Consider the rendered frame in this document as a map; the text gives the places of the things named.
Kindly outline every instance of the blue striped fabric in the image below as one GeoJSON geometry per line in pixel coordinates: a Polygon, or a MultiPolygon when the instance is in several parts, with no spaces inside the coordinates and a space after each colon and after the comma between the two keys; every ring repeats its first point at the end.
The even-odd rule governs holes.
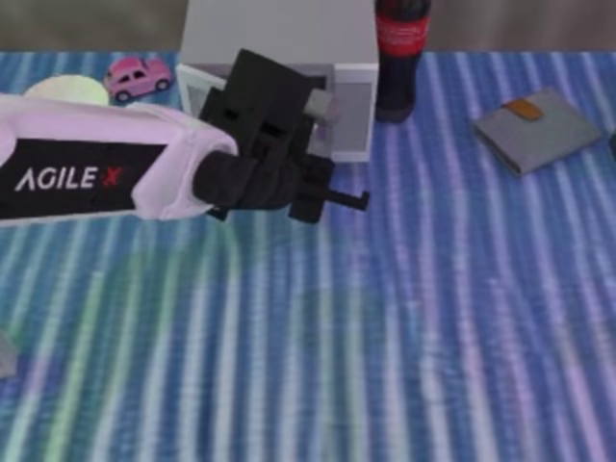
{"type": "MultiPolygon", "coordinates": [[[[119,56],[2,54],[0,91],[119,56]]],[[[0,228],[0,460],[616,460],[616,164],[518,180],[471,127],[551,85],[611,130],[616,54],[419,72],[412,120],[337,174],[366,214],[0,228]]]]}

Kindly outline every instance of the orange tag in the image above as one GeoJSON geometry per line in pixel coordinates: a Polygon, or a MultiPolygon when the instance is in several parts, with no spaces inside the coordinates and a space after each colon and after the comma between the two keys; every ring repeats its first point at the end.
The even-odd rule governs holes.
{"type": "Polygon", "coordinates": [[[543,116],[539,108],[523,98],[514,99],[502,106],[524,120],[537,120],[543,116]]]}

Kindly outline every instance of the red x letter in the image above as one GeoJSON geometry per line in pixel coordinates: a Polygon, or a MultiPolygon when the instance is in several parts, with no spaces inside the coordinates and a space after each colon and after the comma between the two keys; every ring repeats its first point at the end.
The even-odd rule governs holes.
{"type": "Polygon", "coordinates": [[[117,186],[117,177],[122,172],[122,167],[107,167],[107,174],[103,179],[103,186],[117,186]]]}

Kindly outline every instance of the bottle label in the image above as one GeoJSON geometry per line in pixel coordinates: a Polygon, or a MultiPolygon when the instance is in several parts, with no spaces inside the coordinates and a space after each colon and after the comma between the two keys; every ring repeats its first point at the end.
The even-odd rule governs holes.
{"type": "Polygon", "coordinates": [[[417,21],[400,22],[389,17],[376,17],[378,49],[392,56],[411,56],[420,53],[427,39],[430,16],[417,21]]]}

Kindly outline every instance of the soda bottle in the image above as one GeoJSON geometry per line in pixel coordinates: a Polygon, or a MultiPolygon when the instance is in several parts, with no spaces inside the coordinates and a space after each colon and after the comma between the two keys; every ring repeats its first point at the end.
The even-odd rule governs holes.
{"type": "Polygon", "coordinates": [[[427,38],[431,0],[376,0],[379,73],[374,117],[401,123],[415,107],[415,75],[427,38]]]}

